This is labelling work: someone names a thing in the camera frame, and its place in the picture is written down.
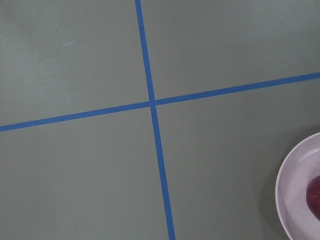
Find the red apple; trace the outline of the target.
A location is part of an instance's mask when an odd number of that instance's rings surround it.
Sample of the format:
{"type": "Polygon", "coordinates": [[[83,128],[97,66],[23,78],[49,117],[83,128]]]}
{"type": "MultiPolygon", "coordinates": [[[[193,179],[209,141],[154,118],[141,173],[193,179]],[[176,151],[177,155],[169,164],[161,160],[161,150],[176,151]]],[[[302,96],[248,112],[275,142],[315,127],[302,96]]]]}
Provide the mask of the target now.
{"type": "Polygon", "coordinates": [[[313,178],[306,189],[306,203],[317,220],[320,220],[320,176],[313,178]]]}

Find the pink plate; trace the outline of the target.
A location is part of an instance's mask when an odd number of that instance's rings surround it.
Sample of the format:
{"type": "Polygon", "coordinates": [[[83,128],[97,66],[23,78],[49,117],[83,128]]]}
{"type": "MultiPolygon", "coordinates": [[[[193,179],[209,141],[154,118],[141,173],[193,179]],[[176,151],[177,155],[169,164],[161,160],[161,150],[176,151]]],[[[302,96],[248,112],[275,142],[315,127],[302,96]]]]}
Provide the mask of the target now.
{"type": "Polygon", "coordinates": [[[291,240],[318,240],[320,221],[307,205],[309,183],[320,175],[320,134],[298,143],[283,160],[276,178],[275,203],[291,240]]]}

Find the brown paper table cover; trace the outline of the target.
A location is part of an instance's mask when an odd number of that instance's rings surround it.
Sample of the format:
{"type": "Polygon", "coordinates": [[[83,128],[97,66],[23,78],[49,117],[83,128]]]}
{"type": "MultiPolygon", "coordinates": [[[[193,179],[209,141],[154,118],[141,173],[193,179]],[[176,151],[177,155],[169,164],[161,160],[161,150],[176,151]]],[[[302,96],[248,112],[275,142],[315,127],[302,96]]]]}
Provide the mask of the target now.
{"type": "Polygon", "coordinates": [[[3,0],[3,240],[286,240],[320,130],[317,0],[3,0]]]}

